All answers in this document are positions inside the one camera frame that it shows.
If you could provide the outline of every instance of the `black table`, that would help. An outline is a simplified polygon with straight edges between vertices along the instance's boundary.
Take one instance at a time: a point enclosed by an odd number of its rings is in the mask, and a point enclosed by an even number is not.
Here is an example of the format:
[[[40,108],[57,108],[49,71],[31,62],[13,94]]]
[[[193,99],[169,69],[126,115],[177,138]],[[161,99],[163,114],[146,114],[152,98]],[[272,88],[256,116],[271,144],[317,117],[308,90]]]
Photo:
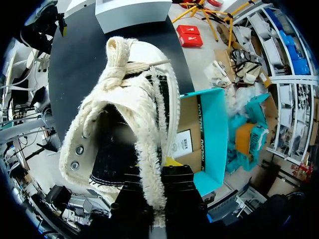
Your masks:
[[[56,130],[61,142],[81,101],[96,85],[105,68],[105,45],[112,36],[137,38],[158,47],[174,68],[181,94],[194,91],[188,66],[169,17],[104,34],[95,17],[95,4],[66,18],[67,35],[55,33],[49,68],[49,93]]]

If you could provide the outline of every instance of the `red box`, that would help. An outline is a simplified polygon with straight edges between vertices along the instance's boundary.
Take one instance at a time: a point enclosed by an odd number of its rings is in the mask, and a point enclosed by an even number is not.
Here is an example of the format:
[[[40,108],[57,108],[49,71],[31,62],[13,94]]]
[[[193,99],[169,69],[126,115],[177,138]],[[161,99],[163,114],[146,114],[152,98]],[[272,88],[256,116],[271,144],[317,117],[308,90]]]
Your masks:
[[[200,35],[197,26],[179,25],[177,27],[177,32],[181,36],[182,34],[195,34]]]
[[[203,45],[200,35],[182,34],[179,36],[179,41],[183,47],[201,47]]]

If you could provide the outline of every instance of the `white fuzzy shoe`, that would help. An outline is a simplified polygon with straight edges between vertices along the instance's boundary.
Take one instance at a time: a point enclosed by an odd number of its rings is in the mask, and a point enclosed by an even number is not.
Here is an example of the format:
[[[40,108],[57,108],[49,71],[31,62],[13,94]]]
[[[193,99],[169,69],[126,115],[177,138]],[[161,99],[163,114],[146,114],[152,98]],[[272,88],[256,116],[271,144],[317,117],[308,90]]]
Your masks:
[[[137,163],[147,203],[162,211],[161,166],[171,156],[179,122],[175,73],[146,42],[112,37],[106,53],[106,68],[66,134],[60,171],[74,184],[115,193],[126,168]]]

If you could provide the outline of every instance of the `orange box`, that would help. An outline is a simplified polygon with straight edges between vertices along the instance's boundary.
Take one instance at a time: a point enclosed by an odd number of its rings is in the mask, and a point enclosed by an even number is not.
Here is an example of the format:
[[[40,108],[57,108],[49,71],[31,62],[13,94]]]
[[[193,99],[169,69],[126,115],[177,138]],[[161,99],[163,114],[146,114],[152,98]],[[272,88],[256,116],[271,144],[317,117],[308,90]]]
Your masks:
[[[246,123],[236,130],[235,149],[242,154],[249,155],[250,134],[254,123]]]

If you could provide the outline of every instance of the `yellow tripod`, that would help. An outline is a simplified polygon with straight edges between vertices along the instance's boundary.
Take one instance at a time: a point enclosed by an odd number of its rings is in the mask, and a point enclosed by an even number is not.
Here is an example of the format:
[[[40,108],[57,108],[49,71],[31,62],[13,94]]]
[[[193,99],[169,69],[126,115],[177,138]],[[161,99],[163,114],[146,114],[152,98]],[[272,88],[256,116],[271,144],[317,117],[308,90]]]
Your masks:
[[[187,11],[185,11],[184,13],[182,13],[181,15],[179,15],[177,18],[175,18],[172,23],[178,21],[179,19],[181,19],[183,16],[185,16],[186,14],[191,13],[191,17],[193,17],[197,11],[201,11],[209,26],[210,26],[210,29],[211,31],[213,32],[214,34],[214,38],[216,41],[218,41],[218,36],[216,34],[216,31],[214,29],[214,26],[213,24],[211,23],[210,21],[210,18],[208,16],[208,13],[212,13],[212,14],[221,14],[221,15],[225,15],[226,17],[225,18],[220,18],[218,17],[217,15],[215,15],[216,18],[218,18],[221,22],[224,22],[224,23],[229,23],[229,41],[228,41],[228,49],[230,49],[231,47],[231,41],[232,41],[232,32],[233,32],[233,15],[235,15],[237,12],[241,11],[242,9],[244,9],[246,6],[250,5],[251,3],[254,4],[256,0],[250,0],[249,2],[241,5],[239,8],[237,8],[234,12],[232,13],[227,13],[227,12],[222,12],[222,11],[213,11],[213,10],[208,10],[208,9],[205,9],[203,4],[205,2],[205,0],[201,0],[199,3],[180,3],[180,5],[185,5],[187,7],[191,7],[189,8]]]

